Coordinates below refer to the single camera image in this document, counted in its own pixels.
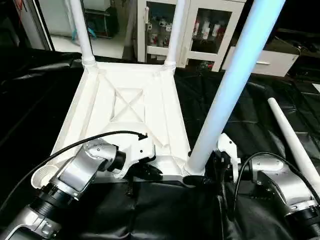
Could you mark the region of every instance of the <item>white pipe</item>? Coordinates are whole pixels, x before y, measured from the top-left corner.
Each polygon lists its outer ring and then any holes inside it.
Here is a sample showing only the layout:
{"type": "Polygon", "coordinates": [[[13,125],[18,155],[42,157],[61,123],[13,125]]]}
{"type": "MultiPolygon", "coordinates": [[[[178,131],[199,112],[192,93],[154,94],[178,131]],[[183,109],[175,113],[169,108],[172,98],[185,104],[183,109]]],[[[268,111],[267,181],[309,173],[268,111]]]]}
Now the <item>white pipe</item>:
{"type": "Polygon", "coordinates": [[[174,10],[174,17],[168,47],[168,55],[164,61],[164,67],[170,70],[176,69],[176,56],[179,35],[182,27],[186,0],[177,0],[174,10]]]}
{"type": "Polygon", "coordinates": [[[75,26],[74,17],[71,10],[70,0],[64,0],[64,5],[67,10],[66,14],[68,15],[68,20],[69,20],[69,25],[71,29],[71,35],[72,35],[72,33],[76,30],[76,26],[75,26]]]}
{"type": "Polygon", "coordinates": [[[279,107],[277,101],[273,97],[271,97],[268,99],[268,103],[285,137],[285,140],[290,147],[298,168],[306,177],[306,179],[311,183],[316,192],[320,194],[320,176],[312,161],[310,160],[306,150],[302,146],[299,138],[297,137],[295,131],[291,127],[281,108],[279,107]]]}
{"type": "Polygon", "coordinates": [[[85,17],[83,14],[81,0],[70,0],[70,6],[72,10],[72,15],[74,19],[74,24],[76,28],[76,33],[81,46],[82,52],[82,64],[85,67],[94,66],[96,64],[95,57],[91,50],[91,45],[88,36],[88,30],[85,22],[85,17]]]}
{"type": "Polygon", "coordinates": [[[225,72],[204,121],[184,175],[203,175],[205,166],[254,69],[285,0],[255,0],[247,17],[231,63],[225,72]]]}

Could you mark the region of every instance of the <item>silver robot arm segment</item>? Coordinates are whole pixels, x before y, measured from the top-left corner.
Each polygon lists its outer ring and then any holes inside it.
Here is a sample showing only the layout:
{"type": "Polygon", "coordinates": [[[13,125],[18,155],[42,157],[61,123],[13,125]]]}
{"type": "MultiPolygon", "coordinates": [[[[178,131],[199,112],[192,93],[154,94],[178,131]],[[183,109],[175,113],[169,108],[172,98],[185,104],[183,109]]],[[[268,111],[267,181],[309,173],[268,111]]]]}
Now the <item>silver robot arm segment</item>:
{"type": "MultiPolygon", "coordinates": [[[[238,169],[241,166],[237,156],[237,146],[223,133],[217,143],[217,149],[230,157],[229,173],[236,182],[239,177],[238,169]]],[[[249,163],[246,177],[273,193],[279,211],[298,239],[320,238],[319,203],[304,181],[293,173],[287,164],[274,156],[256,156],[249,163]]]]}
{"type": "Polygon", "coordinates": [[[109,171],[123,178],[139,160],[153,160],[155,146],[144,138],[124,151],[95,139],[82,145],[77,154],[41,188],[41,193],[26,206],[0,235],[0,240],[52,239],[73,202],[78,201],[97,172],[109,171]]]}

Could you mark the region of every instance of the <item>silver metal arm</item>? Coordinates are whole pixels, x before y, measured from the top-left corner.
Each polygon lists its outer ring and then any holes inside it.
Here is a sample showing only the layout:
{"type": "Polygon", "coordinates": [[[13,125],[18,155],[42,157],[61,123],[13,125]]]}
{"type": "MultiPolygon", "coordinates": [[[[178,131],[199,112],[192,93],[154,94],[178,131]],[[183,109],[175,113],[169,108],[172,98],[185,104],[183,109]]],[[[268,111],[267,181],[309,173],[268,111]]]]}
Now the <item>silver metal arm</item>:
{"type": "Polygon", "coordinates": [[[115,178],[123,178],[132,165],[140,160],[151,161],[155,154],[155,146],[149,138],[134,142],[123,152],[103,139],[83,144],[0,235],[0,240],[54,238],[61,229],[65,210],[80,199],[97,172],[108,171],[115,178]]]}
{"type": "Polygon", "coordinates": [[[317,205],[306,184],[280,160],[257,156],[250,165],[252,181],[274,193],[284,216],[317,205]]]}

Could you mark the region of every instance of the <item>glass cabinet door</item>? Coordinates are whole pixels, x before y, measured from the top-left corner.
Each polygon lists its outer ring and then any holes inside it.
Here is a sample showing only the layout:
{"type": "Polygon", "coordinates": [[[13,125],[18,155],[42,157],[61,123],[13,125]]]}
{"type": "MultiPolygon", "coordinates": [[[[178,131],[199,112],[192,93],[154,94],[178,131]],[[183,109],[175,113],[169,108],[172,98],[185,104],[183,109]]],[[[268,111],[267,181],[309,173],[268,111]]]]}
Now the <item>glass cabinet door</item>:
{"type": "Polygon", "coordinates": [[[191,1],[179,67],[219,71],[244,3],[191,1]]]}
{"type": "MultiPolygon", "coordinates": [[[[138,61],[151,63],[150,59],[168,54],[177,0],[138,0],[138,61]]],[[[186,27],[189,0],[185,1],[179,42],[182,43],[186,27]]],[[[177,48],[177,62],[181,46],[177,48]]]]}

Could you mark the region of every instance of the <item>black fabric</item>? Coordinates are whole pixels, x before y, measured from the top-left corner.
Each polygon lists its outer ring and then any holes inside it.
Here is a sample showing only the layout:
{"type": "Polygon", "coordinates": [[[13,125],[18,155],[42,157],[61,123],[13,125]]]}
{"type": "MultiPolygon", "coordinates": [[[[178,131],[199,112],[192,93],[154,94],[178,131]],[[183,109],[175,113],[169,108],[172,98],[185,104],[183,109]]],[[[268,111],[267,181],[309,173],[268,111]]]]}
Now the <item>black fabric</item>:
{"type": "MultiPolygon", "coordinates": [[[[1,49],[0,203],[18,180],[46,158],[56,141],[83,73],[78,53],[1,49]]],[[[107,62],[117,60],[104,58],[107,62]]],[[[193,147],[223,73],[177,69],[175,83],[186,132],[193,147]]],[[[320,95],[309,83],[252,75],[225,132],[241,157],[271,151],[292,160],[266,101],[268,86],[309,156],[320,166],[320,95]]],[[[60,239],[230,239],[291,240],[290,229],[272,196],[249,181],[240,186],[235,222],[213,187],[186,188],[176,182],[92,185],[77,204],[60,239]]],[[[232,200],[233,185],[227,184],[232,200]]],[[[5,228],[36,191],[29,179],[0,216],[5,228]]]]}

